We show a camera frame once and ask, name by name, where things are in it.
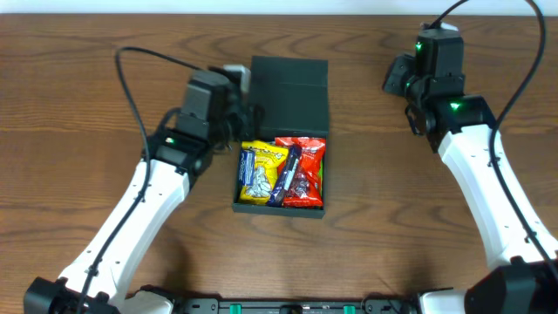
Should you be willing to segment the blue Eclipse mint tin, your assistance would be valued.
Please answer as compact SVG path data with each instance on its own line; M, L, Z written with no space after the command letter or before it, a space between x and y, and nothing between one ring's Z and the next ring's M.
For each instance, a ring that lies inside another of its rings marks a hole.
M239 160L239 182L243 186L250 187L254 182L255 152L252 150L241 150Z

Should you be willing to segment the yellow snack bag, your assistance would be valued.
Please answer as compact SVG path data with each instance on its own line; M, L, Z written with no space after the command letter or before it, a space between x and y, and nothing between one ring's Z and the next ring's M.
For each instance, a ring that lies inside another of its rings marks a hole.
M265 205L278 178L278 168L286 161L289 149L261 140L243 141L242 150L255 152L254 182L250 187L243 186L239 202Z

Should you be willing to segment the dark blue chocolate bar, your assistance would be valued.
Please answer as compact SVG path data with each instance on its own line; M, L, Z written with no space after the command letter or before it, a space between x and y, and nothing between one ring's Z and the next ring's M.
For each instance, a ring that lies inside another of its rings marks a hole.
M288 158L278 175L278 179L271 192L271 196L266 203L267 206L278 208L282 206L284 198L289 192L291 183L300 166L301 158L302 148L297 144L293 144L292 146L290 146Z

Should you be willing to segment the dark green gift box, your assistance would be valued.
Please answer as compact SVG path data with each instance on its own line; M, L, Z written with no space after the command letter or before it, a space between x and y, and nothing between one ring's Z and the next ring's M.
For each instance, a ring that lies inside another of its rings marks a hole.
M277 146L276 137L315 137L330 132L328 63L325 60L254 57L248 102L263 111L255 140ZM321 208L285 208L239 202L239 161L232 209L236 213L323 217Z

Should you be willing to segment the red candy bag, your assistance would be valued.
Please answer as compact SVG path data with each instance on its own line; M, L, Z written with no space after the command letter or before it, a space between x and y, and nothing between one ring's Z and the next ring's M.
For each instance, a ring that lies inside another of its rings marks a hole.
M323 198L318 191L318 171L320 160L326 151L326 139L315 137L276 137L275 143L281 147L297 144L302 148L300 167L297 170L289 192L283 201L285 208L321 208Z

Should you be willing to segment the Haribo worms gummy bag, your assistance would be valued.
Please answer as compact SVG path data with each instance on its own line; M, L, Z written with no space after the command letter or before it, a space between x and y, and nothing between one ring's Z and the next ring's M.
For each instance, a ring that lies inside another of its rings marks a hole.
M323 157L320 160L320 168L319 168L317 176L318 176L318 182L317 182L318 183L318 188L317 189L320 193L320 196L323 198Z

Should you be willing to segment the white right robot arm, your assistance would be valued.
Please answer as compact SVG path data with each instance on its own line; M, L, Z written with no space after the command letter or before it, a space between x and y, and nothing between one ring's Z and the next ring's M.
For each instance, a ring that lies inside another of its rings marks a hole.
M412 132L424 135L470 208L490 272L468 290L418 297L423 313L555 313L557 280L537 246L557 261L557 241L534 212L493 133L496 119L479 95L465 95L458 31L419 32L414 54L397 56L383 89L407 101Z

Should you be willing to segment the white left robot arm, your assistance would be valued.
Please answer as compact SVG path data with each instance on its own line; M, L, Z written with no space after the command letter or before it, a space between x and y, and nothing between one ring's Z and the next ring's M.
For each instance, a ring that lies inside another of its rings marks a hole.
M193 72L182 106L169 110L148 136L129 186L99 232L57 280L32 282L24 312L173 312L176 300L162 292L127 292L154 237L214 151L254 138L258 113L246 102L249 83L243 65Z

